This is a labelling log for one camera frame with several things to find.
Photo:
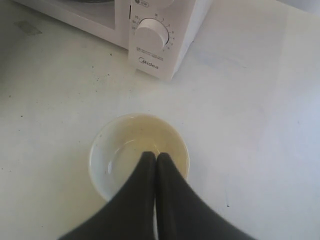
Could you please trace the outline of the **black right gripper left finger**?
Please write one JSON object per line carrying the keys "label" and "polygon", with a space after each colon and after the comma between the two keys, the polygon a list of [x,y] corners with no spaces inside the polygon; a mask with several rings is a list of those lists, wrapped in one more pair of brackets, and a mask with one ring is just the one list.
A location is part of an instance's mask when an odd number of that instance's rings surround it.
{"label": "black right gripper left finger", "polygon": [[156,156],[143,152],[117,194],[63,240],[153,240]]}

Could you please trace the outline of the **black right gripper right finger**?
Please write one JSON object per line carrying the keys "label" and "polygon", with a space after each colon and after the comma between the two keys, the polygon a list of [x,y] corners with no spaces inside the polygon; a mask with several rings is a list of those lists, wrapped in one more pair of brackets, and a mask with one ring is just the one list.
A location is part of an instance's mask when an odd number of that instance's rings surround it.
{"label": "black right gripper right finger", "polygon": [[155,204],[160,240],[250,240],[213,211],[189,186],[168,153],[155,170]]}

